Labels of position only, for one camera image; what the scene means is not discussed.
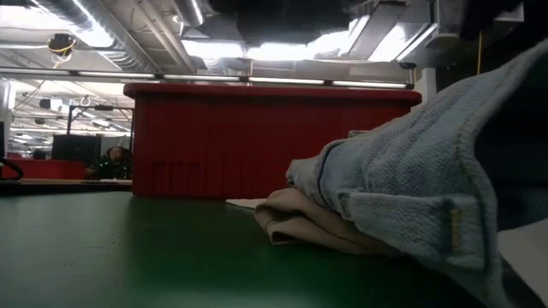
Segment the black monitor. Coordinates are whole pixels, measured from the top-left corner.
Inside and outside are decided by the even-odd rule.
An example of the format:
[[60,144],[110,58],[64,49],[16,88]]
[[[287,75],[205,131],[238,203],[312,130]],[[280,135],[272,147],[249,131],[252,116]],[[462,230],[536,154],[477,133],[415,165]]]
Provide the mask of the black monitor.
[[55,135],[52,143],[53,160],[94,163],[99,157],[101,141],[99,136]]

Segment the red plastic laundry bin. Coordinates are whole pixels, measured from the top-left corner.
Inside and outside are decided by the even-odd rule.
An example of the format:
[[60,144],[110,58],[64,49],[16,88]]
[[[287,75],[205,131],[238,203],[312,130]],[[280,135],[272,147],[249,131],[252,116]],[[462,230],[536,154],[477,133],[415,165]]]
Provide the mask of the red plastic laundry bin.
[[125,85],[134,100],[133,192],[148,198],[263,198],[290,163],[352,130],[407,114],[410,90]]

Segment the red low partition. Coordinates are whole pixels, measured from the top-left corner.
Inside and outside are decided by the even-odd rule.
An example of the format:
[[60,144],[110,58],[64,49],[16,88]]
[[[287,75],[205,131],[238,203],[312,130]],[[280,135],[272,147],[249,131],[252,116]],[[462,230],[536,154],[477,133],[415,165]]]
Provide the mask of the red low partition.
[[86,173],[85,164],[82,162],[26,158],[13,158],[10,162],[22,169],[24,179],[81,180]]

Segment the ceiling light strip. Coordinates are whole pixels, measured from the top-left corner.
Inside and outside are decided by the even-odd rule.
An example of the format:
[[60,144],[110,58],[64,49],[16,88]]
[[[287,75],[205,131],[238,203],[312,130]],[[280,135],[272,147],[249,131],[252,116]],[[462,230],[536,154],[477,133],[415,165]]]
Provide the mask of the ceiling light strip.
[[231,75],[201,75],[201,74],[160,74],[160,73],[129,73],[129,72],[103,72],[45,68],[11,68],[0,67],[0,76],[16,79],[41,79],[41,80],[92,80],[104,82],[114,80],[120,82],[229,82],[239,84],[284,84],[299,86],[338,86],[355,88],[379,88],[395,90],[412,90],[414,84],[381,82],[369,80],[321,80],[299,78],[275,78],[256,76],[231,76]]

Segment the silver ventilation duct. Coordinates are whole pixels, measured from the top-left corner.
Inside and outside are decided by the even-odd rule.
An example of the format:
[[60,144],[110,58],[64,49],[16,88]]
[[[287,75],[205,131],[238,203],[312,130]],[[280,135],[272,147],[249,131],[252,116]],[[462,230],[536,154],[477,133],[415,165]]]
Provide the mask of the silver ventilation duct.
[[205,19],[201,0],[173,0],[176,12],[186,27],[199,27]]

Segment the white printed tote bag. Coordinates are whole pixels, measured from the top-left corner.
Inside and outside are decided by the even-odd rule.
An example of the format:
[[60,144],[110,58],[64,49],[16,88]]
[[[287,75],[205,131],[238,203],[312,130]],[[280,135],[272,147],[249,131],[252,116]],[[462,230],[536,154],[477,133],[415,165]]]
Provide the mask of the white printed tote bag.
[[263,204],[265,201],[265,198],[239,198],[225,200],[227,204],[251,210],[254,210],[258,205]]

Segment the light blue jeans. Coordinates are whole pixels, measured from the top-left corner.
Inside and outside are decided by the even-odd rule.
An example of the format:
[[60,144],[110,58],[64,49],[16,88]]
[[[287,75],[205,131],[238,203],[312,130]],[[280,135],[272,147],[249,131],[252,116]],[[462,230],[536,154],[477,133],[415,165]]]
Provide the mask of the light blue jeans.
[[294,160],[286,176],[487,308],[548,308],[497,243],[502,231],[548,218],[548,39]]

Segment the beige garment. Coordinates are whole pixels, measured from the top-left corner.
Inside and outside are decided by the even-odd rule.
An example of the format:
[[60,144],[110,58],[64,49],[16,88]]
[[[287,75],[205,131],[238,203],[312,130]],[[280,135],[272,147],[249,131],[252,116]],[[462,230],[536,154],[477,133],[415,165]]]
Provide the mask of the beige garment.
[[273,245],[311,244],[353,255],[402,254],[295,188],[271,193],[256,206],[254,217]]

